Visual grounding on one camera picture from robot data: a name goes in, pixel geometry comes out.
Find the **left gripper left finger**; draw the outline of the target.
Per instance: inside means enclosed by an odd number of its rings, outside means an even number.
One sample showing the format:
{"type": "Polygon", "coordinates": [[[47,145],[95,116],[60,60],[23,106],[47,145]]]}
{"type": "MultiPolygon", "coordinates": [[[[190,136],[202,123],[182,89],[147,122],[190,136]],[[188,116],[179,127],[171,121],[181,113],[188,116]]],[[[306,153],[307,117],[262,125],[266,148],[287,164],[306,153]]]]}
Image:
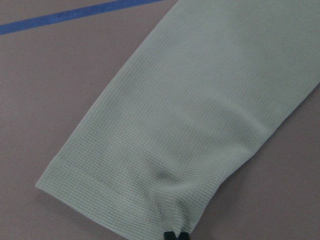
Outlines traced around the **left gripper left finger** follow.
{"type": "Polygon", "coordinates": [[[176,234],[174,231],[167,231],[163,234],[164,240],[176,240],[176,234]]]}

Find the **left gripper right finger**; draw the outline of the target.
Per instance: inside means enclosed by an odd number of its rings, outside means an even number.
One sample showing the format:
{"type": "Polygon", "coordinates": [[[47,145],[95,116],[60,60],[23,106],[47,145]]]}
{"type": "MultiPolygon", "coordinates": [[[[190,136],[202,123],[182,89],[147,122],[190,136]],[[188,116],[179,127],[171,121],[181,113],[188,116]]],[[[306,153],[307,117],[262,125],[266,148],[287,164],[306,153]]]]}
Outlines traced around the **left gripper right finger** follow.
{"type": "Polygon", "coordinates": [[[181,232],[177,240],[190,240],[190,234],[188,232],[181,232]]]}

